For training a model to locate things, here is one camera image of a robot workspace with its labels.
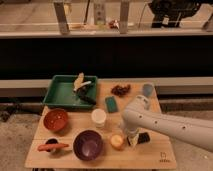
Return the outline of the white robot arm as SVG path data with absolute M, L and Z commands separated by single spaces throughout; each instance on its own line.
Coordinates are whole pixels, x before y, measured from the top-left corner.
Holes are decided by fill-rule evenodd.
M 124 107 L 122 129 L 128 137 L 146 128 L 213 152 L 213 121 L 152 112 L 150 106 L 146 96 L 137 95 Z

